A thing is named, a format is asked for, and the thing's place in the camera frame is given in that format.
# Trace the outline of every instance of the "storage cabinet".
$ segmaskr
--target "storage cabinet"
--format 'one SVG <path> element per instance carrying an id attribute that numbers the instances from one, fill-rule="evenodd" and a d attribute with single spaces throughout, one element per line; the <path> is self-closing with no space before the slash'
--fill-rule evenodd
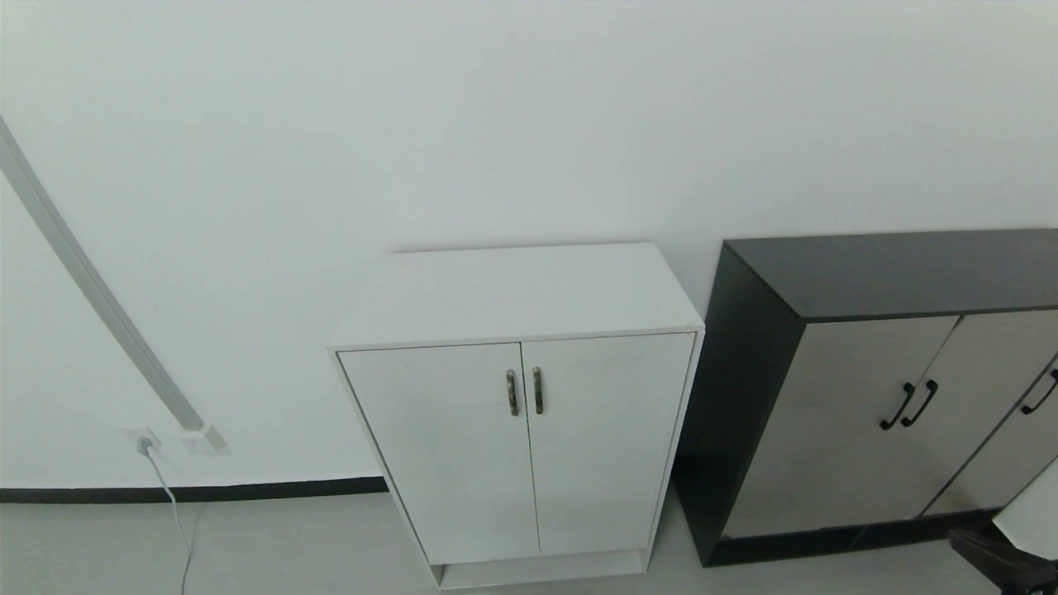
<path id="1" fill-rule="evenodd" d="M 894 418 L 908 394 L 904 387 L 918 383 L 956 320 L 808 325 L 725 535 L 815 530 L 920 512 L 950 473 L 938 477 L 917 464 L 899 419 L 889 431 L 879 420 Z"/>
<path id="2" fill-rule="evenodd" d="M 1058 455 L 1058 367 L 1052 361 L 927 515 L 1005 506 Z"/>
<path id="3" fill-rule="evenodd" d="M 1055 263 L 1054 230 L 725 242 L 673 473 L 703 563 L 1005 505 L 1058 455 L 1015 410 L 1050 386 Z"/>
<path id="4" fill-rule="evenodd" d="M 807 325 L 725 535 L 920 515 L 1058 342 L 1058 310 L 956 321 Z M 1058 454 L 1058 446 L 1050 452 Z"/>
<path id="5" fill-rule="evenodd" d="M 330 349 L 438 585 L 644 572 L 704 329 L 657 249 L 364 277 Z"/>

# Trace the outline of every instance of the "cabinet base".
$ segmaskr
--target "cabinet base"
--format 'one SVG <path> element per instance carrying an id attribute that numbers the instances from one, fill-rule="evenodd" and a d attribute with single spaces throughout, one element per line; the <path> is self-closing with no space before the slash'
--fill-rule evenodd
<path id="1" fill-rule="evenodd" d="M 638 574 L 646 571 L 646 549 L 621 549 L 431 566 L 442 590 Z"/>
<path id="2" fill-rule="evenodd" d="M 947 539 L 948 531 L 954 528 L 985 530 L 1000 510 L 985 508 L 875 525 L 720 539 L 704 565 L 726 566 L 807 558 Z"/>

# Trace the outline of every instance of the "black baseboard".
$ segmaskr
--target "black baseboard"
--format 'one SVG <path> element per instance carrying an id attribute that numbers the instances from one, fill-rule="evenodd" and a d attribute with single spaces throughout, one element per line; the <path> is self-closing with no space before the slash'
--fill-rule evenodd
<path id="1" fill-rule="evenodd" d="M 991 522 L 999 511 L 1000 508 L 986 508 L 876 525 L 722 539 L 712 548 L 712 555 L 705 565 L 770 562 L 909 545 L 947 539 L 948 531 L 956 528 L 981 533 L 993 541 L 1006 541 L 1006 537 Z"/>
<path id="2" fill-rule="evenodd" d="M 177 502 L 233 502 L 385 491 L 389 491 L 389 488 L 382 477 L 351 477 L 321 482 L 176 487 L 172 488 L 172 495 Z M 152 504 L 168 501 L 169 498 L 162 488 L 0 488 L 0 503 L 3 504 Z"/>

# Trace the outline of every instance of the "white wall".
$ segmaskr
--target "white wall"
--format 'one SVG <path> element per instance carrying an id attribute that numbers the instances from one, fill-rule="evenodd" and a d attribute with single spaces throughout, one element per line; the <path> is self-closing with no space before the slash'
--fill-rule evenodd
<path id="1" fill-rule="evenodd" d="M 227 457 L 10 188 L 3 486 L 377 474 L 323 345 L 395 249 L 1058 223 L 1058 5 L 6 2 L 2 112 Z"/>

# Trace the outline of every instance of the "cabinet top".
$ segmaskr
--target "cabinet top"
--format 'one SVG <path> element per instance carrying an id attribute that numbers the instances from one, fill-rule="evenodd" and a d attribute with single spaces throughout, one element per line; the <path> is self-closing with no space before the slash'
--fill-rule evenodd
<path id="1" fill-rule="evenodd" d="M 814 322 L 1058 307 L 1058 230 L 725 244 L 795 312 Z"/>
<path id="2" fill-rule="evenodd" d="M 391 254 L 364 274 L 333 350 L 703 328 L 653 244 Z"/>

